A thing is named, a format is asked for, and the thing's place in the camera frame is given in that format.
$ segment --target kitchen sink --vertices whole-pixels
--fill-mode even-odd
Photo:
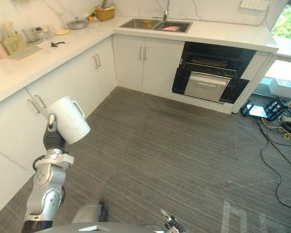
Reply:
[[[192,23],[189,22],[175,22],[175,21],[161,21],[154,26],[154,30],[157,31],[167,31],[167,32],[177,32],[177,33],[187,33]],[[178,27],[178,30],[164,30],[167,27]]]
[[[159,22],[160,20],[156,19],[133,18],[120,26],[120,28],[152,29]]]
[[[162,21],[157,19],[133,18],[120,28],[149,29],[165,32],[187,33],[192,22]],[[178,27],[178,30],[164,30],[167,27]]]

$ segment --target electrical outlet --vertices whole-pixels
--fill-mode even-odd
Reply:
[[[268,1],[263,0],[242,0],[241,8],[265,11],[268,7]]]

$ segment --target yellow plate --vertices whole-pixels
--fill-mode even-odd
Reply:
[[[56,35],[65,35],[69,32],[68,29],[64,29],[64,30],[59,30],[56,32]]]

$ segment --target marble backsplash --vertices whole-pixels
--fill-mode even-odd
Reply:
[[[265,24],[271,28],[288,0],[269,0],[269,13]],[[162,17],[168,0],[109,0],[116,5],[116,15],[128,17]],[[263,21],[266,12],[242,9],[241,0],[170,0],[169,17],[174,19],[195,19],[223,21],[257,25]],[[101,0],[0,0],[1,24],[13,21],[16,30],[26,27],[54,25],[61,27],[74,16],[82,17]]]

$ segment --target faucet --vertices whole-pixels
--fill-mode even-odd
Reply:
[[[163,21],[167,20],[168,11],[169,11],[169,3],[170,3],[170,0],[168,0],[168,2],[167,2],[167,8],[163,11]]]

